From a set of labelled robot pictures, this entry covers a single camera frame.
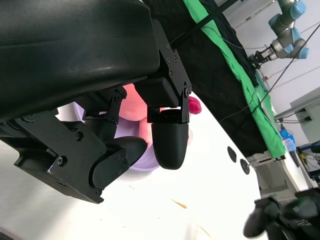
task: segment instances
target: white tabletop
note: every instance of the white tabletop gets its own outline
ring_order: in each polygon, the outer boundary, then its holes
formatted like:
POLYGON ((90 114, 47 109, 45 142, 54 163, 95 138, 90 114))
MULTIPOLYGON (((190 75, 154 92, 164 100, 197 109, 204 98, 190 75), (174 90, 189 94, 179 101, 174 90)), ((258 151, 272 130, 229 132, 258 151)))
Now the white tabletop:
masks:
POLYGON ((199 229, 209 239, 245 239, 244 223, 260 198, 257 176, 243 172, 244 156, 201 104, 183 166, 129 170, 103 191, 101 204, 64 196, 18 169, 18 153, 0 142, 0 226, 26 240, 196 240, 199 229))

